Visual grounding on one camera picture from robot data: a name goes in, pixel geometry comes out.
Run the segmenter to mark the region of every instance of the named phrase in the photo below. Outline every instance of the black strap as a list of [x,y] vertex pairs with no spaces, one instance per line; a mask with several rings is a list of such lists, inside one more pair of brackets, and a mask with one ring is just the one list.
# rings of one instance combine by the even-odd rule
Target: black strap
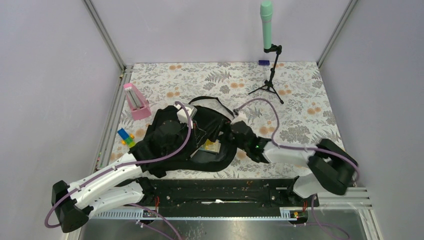
[[196,101],[199,101],[199,100],[207,100],[207,99],[215,99],[216,101],[218,101],[218,103],[221,104],[221,106],[223,106],[223,108],[234,118],[234,113],[230,109],[228,109],[228,107],[224,106],[224,104],[217,97],[198,96],[198,97],[193,98],[190,102],[188,102],[188,104],[192,104],[192,102],[196,102]]

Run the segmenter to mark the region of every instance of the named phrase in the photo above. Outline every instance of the pink toy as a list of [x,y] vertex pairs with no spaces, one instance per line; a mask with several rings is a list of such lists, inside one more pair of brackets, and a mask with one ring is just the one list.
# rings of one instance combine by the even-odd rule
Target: pink toy
[[146,100],[145,96],[134,86],[132,83],[126,83],[123,85],[125,91],[126,100],[131,109],[132,119],[134,121],[145,119],[152,115],[150,111],[149,101]]

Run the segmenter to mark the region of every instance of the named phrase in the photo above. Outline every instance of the tripod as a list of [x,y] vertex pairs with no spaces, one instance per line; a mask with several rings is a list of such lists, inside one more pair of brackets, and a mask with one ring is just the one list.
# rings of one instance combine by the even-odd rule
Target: tripod
[[281,97],[278,95],[277,91],[274,88],[274,84],[273,84],[273,78],[274,78],[274,74],[276,73],[276,66],[277,66],[278,57],[281,54],[282,49],[283,49],[283,47],[281,45],[276,46],[274,44],[271,44],[271,47],[269,49],[263,50],[265,53],[276,52],[276,54],[277,54],[277,56],[275,57],[274,66],[271,68],[271,75],[269,76],[269,80],[265,80],[265,82],[264,82],[265,85],[249,92],[248,95],[252,94],[252,93],[254,93],[258,90],[264,90],[264,91],[267,91],[269,93],[277,95],[279,102],[281,104],[284,104],[284,101],[281,100]]

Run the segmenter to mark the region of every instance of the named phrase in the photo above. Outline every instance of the floral tablecloth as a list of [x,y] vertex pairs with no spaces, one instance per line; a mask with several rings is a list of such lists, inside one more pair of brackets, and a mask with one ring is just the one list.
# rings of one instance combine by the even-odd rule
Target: floral tablecloth
[[[269,78],[271,66],[256,62],[208,62],[208,63],[137,63],[131,76],[133,83],[148,99],[152,116],[134,121],[125,101],[119,127],[143,139],[156,110],[173,105],[175,101],[188,103],[198,96],[218,97],[229,109],[239,107],[253,98],[265,98],[275,106],[281,122],[277,142],[298,144],[317,143],[328,138],[343,147],[335,117],[324,89],[320,72],[315,62],[280,62],[275,70],[274,87],[285,102],[277,96],[257,91]],[[201,100],[197,105],[209,107],[228,116],[215,100]],[[276,117],[263,101],[255,101],[243,109],[248,125],[261,136],[270,138],[276,128]],[[116,135],[110,162],[112,163],[129,149]],[[282,163],[255,163],[246,153],[238,150],[230,166],[219,172],[176,170],[167,172],[164,179],[210,179],[210,178],[294,178],[306,175],[309,169]],[[155,178],[148,172],[149,178]]]

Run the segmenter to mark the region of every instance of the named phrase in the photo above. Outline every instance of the microphone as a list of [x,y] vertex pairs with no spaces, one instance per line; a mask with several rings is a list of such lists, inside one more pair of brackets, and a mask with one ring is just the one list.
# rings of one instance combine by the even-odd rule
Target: microphone
[[262,34],[263,34],[263,51],[269,53],[272,45],[271,35],[271,19],[273,18],[273,3],[271,1],[263,1],[260,4],[260,18],[262,19]]

